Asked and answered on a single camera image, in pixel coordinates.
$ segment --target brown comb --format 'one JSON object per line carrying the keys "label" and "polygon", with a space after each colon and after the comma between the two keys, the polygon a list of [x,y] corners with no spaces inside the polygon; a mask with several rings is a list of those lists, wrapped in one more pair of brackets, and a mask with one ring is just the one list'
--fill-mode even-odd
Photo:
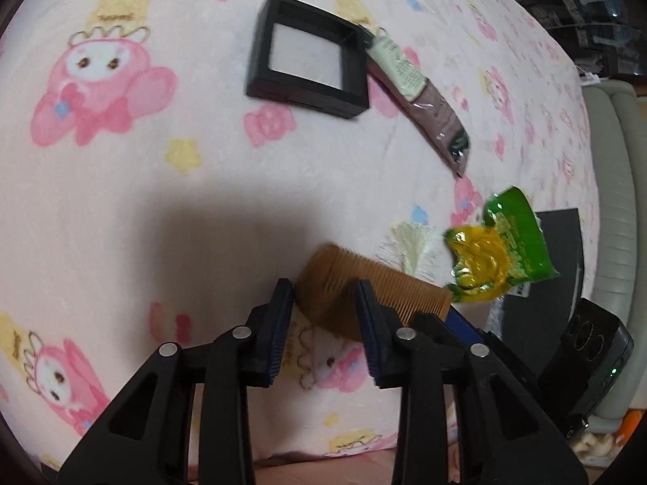
{"label": "brown comb", "polygon": [[413,314],[434,314],[445,320],[452,292],[425,283],[335,244],[324,244],[311,257],[294,287],[299,309],[319,327],[360,341],[355,315],[357,279],[371,281],[380,304],[393,308],[404,325]]}

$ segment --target snack package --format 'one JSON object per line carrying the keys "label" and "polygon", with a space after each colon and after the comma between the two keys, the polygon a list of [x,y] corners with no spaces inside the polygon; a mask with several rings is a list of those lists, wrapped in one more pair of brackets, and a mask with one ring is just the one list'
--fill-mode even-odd
{"label": "snack package", "polygon": [[369,73],[396,98],[458,176],[465,173],[470,137],[438,89],[388,36],[371,39]]}
{"label": "snack package", "polygon": [[452,270],[456,284],[447,285],[454,303],[487,301],[512,286],[559,275],[535,213],[519,188],[486,202],[482,226],[452,228],[445,239],[457,257]]}

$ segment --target cartoon patterned bedsheet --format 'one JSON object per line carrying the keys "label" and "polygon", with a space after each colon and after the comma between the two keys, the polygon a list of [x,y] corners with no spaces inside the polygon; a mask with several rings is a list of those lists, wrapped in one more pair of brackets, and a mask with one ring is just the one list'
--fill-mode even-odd
{"label": "cartoon patterned bedsheet", "polygon": [[[350,121],[246,97],[263,1],[25,0],[2,37],[0,410],[36,459],[60,464],[156,345],[240,324],[323,242],[449,282],[436,236],[510,185],[579,208],[591,291],[577,71],[520,6],[302,0],[385,29],[441,90],[472,140],[455,179],[371,78]],[[298,311],[249,400],[256,458],[395,444],[399,393]]]}

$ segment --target silver rivet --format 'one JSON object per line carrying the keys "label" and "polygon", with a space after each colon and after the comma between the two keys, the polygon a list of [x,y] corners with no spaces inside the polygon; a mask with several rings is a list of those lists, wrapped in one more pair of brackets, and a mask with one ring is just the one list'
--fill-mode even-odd
{"label": "silver rivet", "polygon": [[250,335],[252,335],[252,329],[250,327],[235,327],[232,335],[236,339],[247,339]]}
{"label": "silver rivet", "polygon": [[169,358],[177,352],[177,345],[175,343],[164,343],[164,345],[160,346],[159,352],[161,356]]}
{"label": "silver rivet", "polygon": [[490,349],[483,343],[474,343],[470,346],[470,352],[478,358],[485,358],[490,353]]}
{"label": "silver rivet", "polygon": [[415,337],[415,330],[410,329],[409,327],[402,327],[401,329],[398,329],[395,335],[405,341],[411,341]]}

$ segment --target black square frame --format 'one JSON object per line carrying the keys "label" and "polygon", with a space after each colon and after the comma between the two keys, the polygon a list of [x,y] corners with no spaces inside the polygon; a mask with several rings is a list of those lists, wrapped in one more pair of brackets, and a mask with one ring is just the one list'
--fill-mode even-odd
{"label": "black square frame", "polygon": [[[330,40],[341,47],[342,89],[270,69],[274,24]],[[342,118],[369,107],[366,31],[338,16],[297,0],[266,0],[258,15],[246,94],[291,102]]]}

